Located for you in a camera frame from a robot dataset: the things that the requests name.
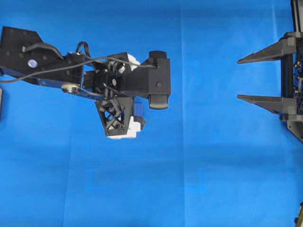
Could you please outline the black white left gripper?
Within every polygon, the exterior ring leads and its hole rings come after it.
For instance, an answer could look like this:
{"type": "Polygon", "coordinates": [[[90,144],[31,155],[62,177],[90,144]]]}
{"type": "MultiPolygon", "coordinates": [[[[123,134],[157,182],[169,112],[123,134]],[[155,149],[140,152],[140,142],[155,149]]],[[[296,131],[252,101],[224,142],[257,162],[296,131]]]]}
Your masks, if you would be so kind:
{"type": "Polygon", "coordinates": [[[131,139],[142,130],[145,120],[134,115],[134,97],[121,92],[122,76],[140,64],[126,52],[110,55],[104,63],[94,63],[95,69],[84,72],[83,89],[92,93],[105,136],[111,139],[131,139]]]}

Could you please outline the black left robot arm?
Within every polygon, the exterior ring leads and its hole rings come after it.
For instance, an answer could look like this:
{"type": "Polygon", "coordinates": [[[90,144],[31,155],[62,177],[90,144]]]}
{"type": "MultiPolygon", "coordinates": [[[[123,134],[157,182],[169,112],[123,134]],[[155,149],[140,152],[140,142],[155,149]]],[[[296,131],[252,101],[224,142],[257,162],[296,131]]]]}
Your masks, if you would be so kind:
{"type": "Polygon", "coordinates": [[[5,26],[0,35],[0,73],[33,85],[61,89],[95,102],[105,135],[135,138],[145,120],[134,115],[134,97],[120,90],[122,76],[139,62],[126,52],[93,60],[86,42],[62,55],[35,31],[5,26]]]}

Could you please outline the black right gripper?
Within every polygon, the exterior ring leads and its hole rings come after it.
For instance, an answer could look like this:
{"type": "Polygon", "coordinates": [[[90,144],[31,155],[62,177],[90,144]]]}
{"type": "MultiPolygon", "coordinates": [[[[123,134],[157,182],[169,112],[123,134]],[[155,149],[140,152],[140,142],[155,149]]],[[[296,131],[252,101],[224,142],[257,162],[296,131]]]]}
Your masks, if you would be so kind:
{"type": "Polygon", "coordinates": [[[237,61],[238,64],[281,59],[282,97],[237,95],[250,104],[282,115],[287,129],[297,138],[303,136],[303,34],[287,32],[281,40],[237,61]]]}

